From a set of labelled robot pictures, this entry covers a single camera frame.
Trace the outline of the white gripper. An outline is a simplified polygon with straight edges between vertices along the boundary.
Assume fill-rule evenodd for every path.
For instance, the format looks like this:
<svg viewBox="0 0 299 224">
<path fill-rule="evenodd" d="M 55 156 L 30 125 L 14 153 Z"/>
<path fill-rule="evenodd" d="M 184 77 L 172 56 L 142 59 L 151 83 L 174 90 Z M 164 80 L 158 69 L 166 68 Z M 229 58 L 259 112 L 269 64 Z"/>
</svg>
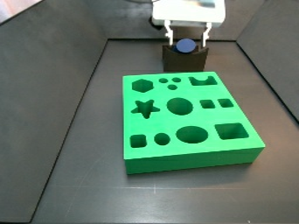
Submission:
<svg viewBox="0 0 299 224">
<path fill-rule="evenodd" d="M 152 22 L 164 26 L 170 46 L 174 45 L 171 26 L 206 25 L 200 35 L 200 48 L 204 48 L 211 27 L 219 27 L 226 19 L 225 0 L 154 0 L 152 3 Z"/>
</svg>

